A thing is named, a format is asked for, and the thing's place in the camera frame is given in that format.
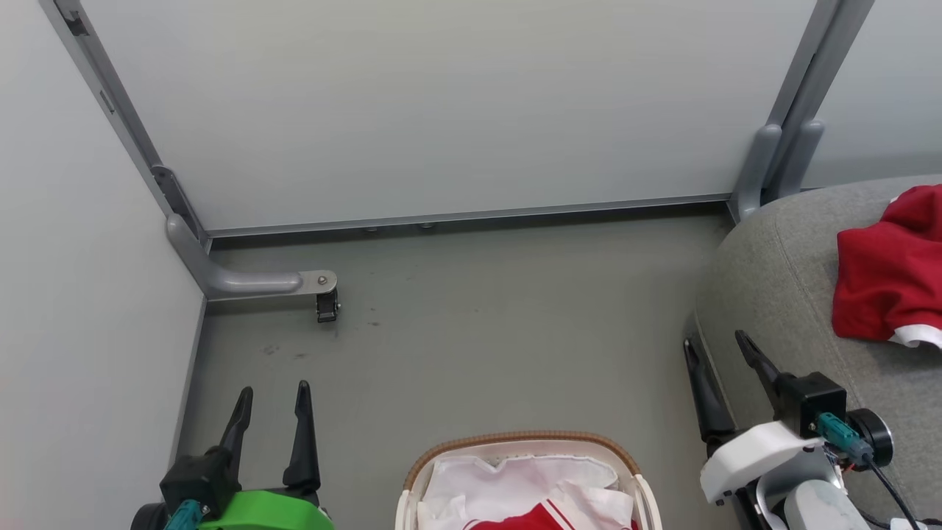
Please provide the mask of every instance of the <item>black cable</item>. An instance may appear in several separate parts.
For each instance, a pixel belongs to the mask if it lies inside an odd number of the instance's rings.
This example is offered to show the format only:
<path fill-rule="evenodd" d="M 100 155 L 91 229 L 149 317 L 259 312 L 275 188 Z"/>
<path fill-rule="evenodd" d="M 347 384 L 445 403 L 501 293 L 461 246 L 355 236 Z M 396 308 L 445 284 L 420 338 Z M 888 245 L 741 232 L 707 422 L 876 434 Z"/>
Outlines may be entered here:
<path fill-rule="evenodd" d="M 889 491 L 889 494 L 893 497 L 893 500 L 896 501 L 896 504 L 900 505 L 902 515 L 906 517 L 907 521 L 909 521 L 910 527 L 912 527 L 913 530 L 918 530 L 919 525 L 916 523 L 916 518 L 913 517 L 913 512 L 909 511 L 909 507 L 906 506 L 906 503 L 902 501 L 902 497 L 896 491 L 896 488 L 893 488 L 893 485 L 889 483 L 889 479 L 886 478 L 886 475 L 883 474 L 883 471 L 873 463 L 873 455 L 864 455 L 864 463 L 867 464 L 874 473 L 876 473 L 877 478 L 880 479 L 880 482 L 884 483 L 886 490 Z"/>
<path fill-rule="evenodd" d="M 877 528 L 884 528 L 885 530 L 889 530 L 888 522 L 882 522 L 879 519 L 873 517 L 868 512 L 865 512 L 864 510 L 860 508 L 857 508 L 857 511 L 860 512 L 860 517 L 863 517 L 864 521 L 869 522 L 870 524 L 872 524 L 873 526 L 876 526 Z"/>

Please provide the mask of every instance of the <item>white laundry basket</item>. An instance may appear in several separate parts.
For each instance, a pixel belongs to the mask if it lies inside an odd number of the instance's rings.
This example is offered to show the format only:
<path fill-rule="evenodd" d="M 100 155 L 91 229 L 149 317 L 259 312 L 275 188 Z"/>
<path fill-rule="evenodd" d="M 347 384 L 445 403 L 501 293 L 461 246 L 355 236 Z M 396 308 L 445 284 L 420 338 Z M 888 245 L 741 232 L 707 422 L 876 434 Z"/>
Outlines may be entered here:
<path fill-rule="evenodd" d="M 416 530 L 416 507 L 425 495 L 435 462 L 451 456 L 477 456 L 491 464 L 522 455 L 590 456 L 618 473 L 618 489 L 635 501 L 632 520 L 639 530 L 661 530 L 658 503 L 638 464 L 614 441 L 591 433 L 527 431 L 456 439 L 429 449 L 416 460 L 406 477 L 396 509 L 396 530 Z"/>

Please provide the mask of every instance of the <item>white wall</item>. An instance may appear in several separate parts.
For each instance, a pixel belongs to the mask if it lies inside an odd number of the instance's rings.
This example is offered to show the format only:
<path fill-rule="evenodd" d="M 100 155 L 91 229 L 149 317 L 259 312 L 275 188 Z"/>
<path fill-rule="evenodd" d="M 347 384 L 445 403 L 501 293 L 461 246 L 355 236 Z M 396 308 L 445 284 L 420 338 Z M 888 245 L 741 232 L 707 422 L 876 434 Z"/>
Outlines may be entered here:
<path fill-rule="evenodd" d="M 41 6 L 0 32 L 0 528 L 159 500 L 202 294 Z"/>
<path fill-rule="evenodd" d="M 83 0 L 209 231 L 728 193 L 814 0 Z"/>
<path fill-rule="evenodd" d="M 828 91 L 808 188 L 942 173 L 942 3 L 877 0 Z"/>

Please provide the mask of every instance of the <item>gray fabric cushion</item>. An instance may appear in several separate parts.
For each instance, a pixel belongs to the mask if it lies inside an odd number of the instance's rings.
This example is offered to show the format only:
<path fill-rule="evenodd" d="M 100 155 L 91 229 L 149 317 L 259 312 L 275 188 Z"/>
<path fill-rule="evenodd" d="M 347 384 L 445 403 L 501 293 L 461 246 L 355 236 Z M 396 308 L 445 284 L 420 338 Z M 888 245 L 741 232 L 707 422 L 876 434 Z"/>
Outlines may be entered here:
<path fill-rule="evenodd" d="M 831 307 L 836 233 L 877 222 L 889 200 L 913 186 L 939 183 L 942 175 L 877 180 L 763 207 L 723 242 L 695 312 L 740 428 L 770 421 L 771 407 L 739 352 L 736 329 L 746 330 L 780 370 L 822 372 L 848 390 L 848 408 L 870 408 L 889 424 L 896 454 L 887 474 L 920 518 L 942 518 L 942 352 L 840 339 Z M 900 516 L 872 473 L 849 476 L 860 507 L 881 519 Z"/>

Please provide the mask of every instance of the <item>red cloth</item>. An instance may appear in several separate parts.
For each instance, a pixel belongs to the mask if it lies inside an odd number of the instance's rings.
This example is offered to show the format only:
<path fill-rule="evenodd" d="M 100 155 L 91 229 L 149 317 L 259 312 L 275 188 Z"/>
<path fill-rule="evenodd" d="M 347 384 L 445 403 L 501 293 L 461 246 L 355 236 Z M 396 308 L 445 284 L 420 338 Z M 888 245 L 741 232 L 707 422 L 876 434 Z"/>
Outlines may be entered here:
<path fill-rule="evenodd" d="M 942 335 L 942 185 L 916 186 L 877 224 L 840 232 L 837 255 L 832 323 L 839 337 L 898 340 L 905 326 Z"/>
<path fill-rule="evenodd" d="M 586 524 L 584 517 L 578 513 L 564 513 L 553 501 L 546 500 L 534 506 L 528 513 L 517 517 L 509 517 L 503 521 L 471 521 L 463 530 L 592 530 L 594 525 Z M 638 525 L 632 521 L 631 529 L 638 530 Z"/>

